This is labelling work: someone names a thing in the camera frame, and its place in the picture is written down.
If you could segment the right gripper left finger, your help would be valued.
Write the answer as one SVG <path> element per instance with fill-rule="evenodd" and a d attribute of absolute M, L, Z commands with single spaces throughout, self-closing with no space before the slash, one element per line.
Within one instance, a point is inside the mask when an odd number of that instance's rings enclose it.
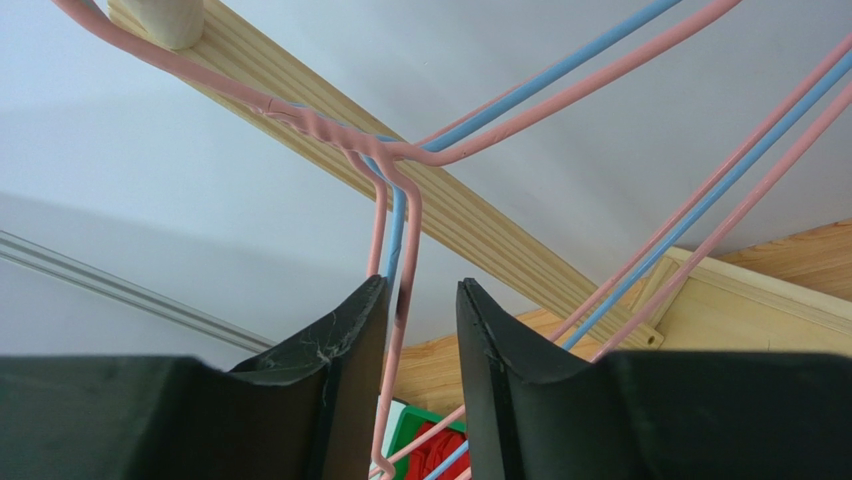
<path fill-rule="evenodd" d="M 5 479 L 364 479 L 389 304 L 374 275 L 228 371 L 180 356 L 6 356 Z"/>

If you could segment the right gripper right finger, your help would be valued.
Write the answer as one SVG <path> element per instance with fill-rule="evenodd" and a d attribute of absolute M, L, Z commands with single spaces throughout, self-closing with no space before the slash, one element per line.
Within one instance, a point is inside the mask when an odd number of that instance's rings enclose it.
<path fill-rule="evenodd" d="M 587 362 L 456 293 L 476 479 L 847 479 L 851 361 L 621 350 Z"/>

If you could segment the pink wire hanger taken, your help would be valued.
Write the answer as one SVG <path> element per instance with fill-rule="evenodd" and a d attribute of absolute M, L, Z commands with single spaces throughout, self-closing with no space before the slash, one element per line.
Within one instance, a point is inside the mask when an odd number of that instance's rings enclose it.
<path fill-rule="evenodd" d="M 442 170 L 530 128 L 577 101 L 626 76 L 684 42 L 734 8 L 715 1 L 641 45 L 609 66 L 515 114 L 514 108 L 598 56 L 672 8 L 655 1 L 538 74 L 494 97 L 479 108 L 417 143 L 368 133 L 325 116 L 313 108 L 262 92 L 221 72 L 191 61 L 186 51 L 202 37 L 206 8 L 201 1 L 127 1 L 124 8 L 145 30 L 144 36 L 116 25 L 93 1 L 63 1 L 61 10 L 106 43 L 143 62 L 203 86 L 254 115 L 286 125 L 302 135 L 337 148 L 349 164 L 373 185 L 375 220 L 367 271 L 384 268 L 399 296 L 390 349 L 379 396 L 371 457 L 374 476 L 390 479 L 396 458 L 381 451 L 408 323 L 423 226 L 423 200 L 418 186 L 399 169 L 403 160 Z M 621 269 L 598 287 L 554 331 L 553 338 L 573 347 L 650 268 L 851 69 L 851 42 L 834 50 L 776 107 L 746 141 L 708 177 L 635 252 Z"/>

